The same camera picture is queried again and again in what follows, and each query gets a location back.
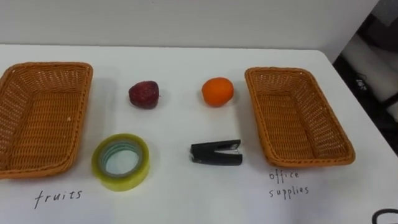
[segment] orange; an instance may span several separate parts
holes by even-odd
[[[207,80],[201,88],[204,101],[213,107],[223,106],[234,96],[234,86],[227,78]]]

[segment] wicker basket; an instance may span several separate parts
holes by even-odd
[[[21,63],[0,79],[0,178],[64,172],[76,158],[93,76],[87,63]]]
[[[266,160],[273,166],[347,165],[354,149],[312,74],[299,68],[245,72]]]

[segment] tape roll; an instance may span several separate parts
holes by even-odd
[[[135,152],[139,159],[137,164],[124,174],[112,174],[106,170],[106,163],[115,153],[121,151]],[[149,150],[147,144],[140,137],[133,134],[115,134],[95,149],[91,158],[91,168],[107,189],[115,192],[131,190],[147,177],[149,172]]]

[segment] red apple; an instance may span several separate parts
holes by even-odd
[[[143,109],[153,109],[159,99],[159,86],[155,81],[143,81],[129,90],[130,102]]]

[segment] black stapler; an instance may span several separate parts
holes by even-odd
[[[238,151],[240,144],[240,139],[192,144],[192,162],[218,166],[241,165],[243,157]]]

